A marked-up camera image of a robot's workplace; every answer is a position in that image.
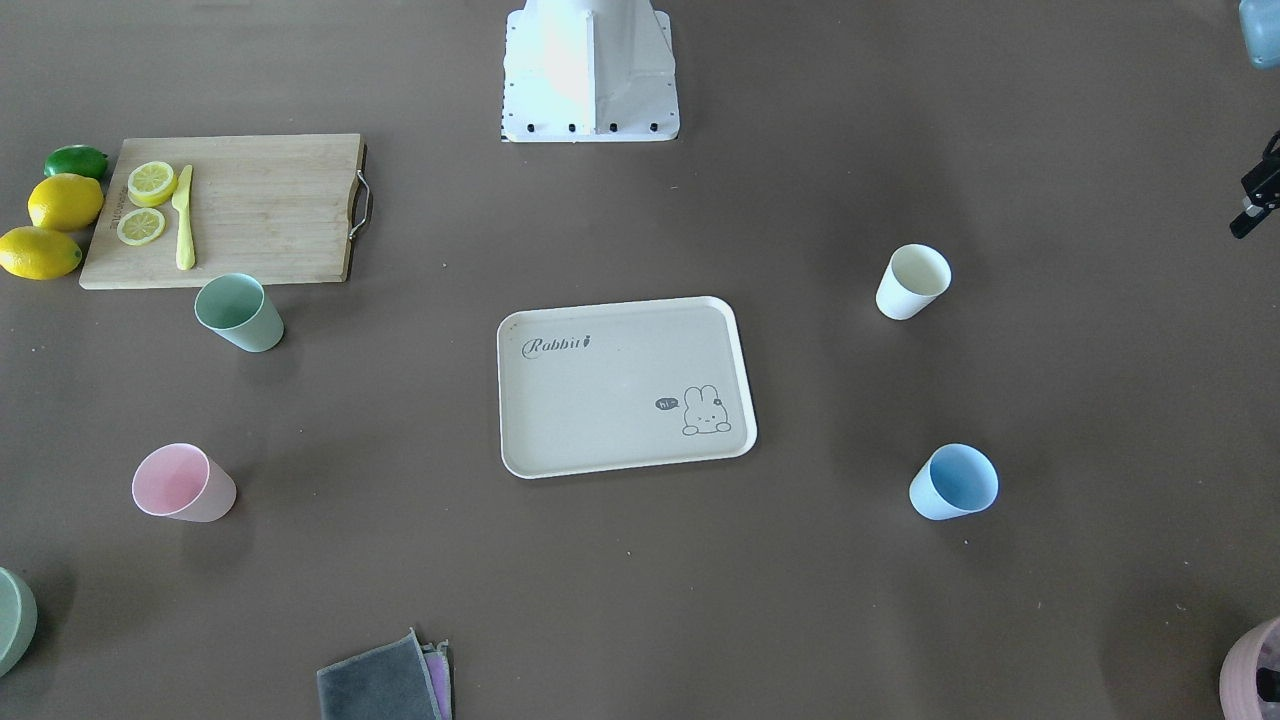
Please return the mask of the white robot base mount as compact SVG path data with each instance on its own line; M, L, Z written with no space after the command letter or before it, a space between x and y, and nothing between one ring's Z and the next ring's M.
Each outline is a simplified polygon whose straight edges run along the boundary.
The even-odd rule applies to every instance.
M649 1L527 1L507 17L503 67L506 142L678 136L671 20Z

